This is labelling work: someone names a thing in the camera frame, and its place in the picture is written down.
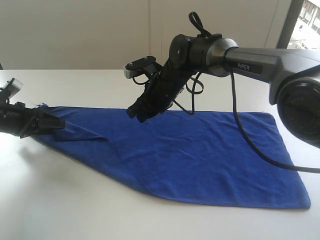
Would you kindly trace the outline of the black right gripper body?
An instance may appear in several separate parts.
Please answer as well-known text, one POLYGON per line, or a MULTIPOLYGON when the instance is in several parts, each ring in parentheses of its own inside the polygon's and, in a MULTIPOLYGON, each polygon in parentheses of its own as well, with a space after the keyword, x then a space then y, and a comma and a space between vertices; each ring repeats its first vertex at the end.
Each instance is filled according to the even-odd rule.
POLYGON ((171 107, 173 100, 180 93, 187 81, 196 73, 184 65, 174 67, 171 60, 167 60, 160 74, 150 81, 147 89, 139 97, 140 113, 161 113, 171 107))

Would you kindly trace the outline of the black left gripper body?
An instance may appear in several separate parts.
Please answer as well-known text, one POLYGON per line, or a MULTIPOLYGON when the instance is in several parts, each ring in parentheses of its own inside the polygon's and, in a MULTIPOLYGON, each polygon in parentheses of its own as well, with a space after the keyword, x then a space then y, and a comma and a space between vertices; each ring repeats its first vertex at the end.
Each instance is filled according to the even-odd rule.
POLYGON ((0 132, 26 138, 39 131, 42 113, 39 108, 27 108, 22 102, 0 103, 0 132))

